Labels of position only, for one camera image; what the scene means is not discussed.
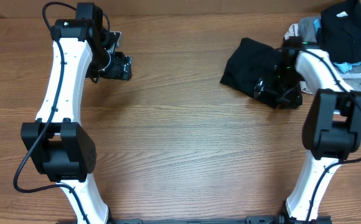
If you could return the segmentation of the black t-shirt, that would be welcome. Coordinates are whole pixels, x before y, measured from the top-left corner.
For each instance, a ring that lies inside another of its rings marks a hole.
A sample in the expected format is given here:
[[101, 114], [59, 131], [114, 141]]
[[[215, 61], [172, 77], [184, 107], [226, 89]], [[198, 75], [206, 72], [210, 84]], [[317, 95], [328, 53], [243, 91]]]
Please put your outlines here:
[[281, 76], [288, 83], [301, 81], [293, 68], [296, 56], [293, 50], [276, 50], [269, 45], [243, 38], [228, 59], [221, 84], [232, 87], [250, 98], [258, 80], [262, 77]]

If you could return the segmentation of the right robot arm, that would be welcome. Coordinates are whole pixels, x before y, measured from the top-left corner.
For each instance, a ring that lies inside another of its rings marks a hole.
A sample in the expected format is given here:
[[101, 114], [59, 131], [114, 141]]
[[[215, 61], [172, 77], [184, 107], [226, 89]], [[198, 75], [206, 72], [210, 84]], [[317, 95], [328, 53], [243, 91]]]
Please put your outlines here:
[[331, 223], [318, 210], [338, 168], [358, 162], [348, 156], [361, 143], [361, 92], [344, 82], [329, 54], [315, 42], [290, 37], [279, 51], [275, 75], [258, 80], [254, 99], [296, 108], [302, 103], [299, 83], [305, 81], [314, 100], [302, 128], [306, 155], [297, 183], [279, 213], [264, 217], [263, 222]]

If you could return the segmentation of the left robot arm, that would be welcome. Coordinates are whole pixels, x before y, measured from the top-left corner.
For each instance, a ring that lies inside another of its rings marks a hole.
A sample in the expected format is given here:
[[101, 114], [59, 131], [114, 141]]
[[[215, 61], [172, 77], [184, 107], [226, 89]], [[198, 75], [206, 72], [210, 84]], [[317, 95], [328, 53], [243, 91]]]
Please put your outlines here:
[[120, 32], [110, 29], [103, 10], [80, 2], [73, 19], [48, 25], [53, 61], [47, 91], [31, 123], [23, 123], [21, 139], [38, 173], [49, 179], [50, 189], [61, 189], [77, 223], [112, 223], [109, 206], [98, 191], [93, 171], [96, 146], [82, 128], [80, 107], [86, 80], [128, 81], [131, 57], [118, 51]]

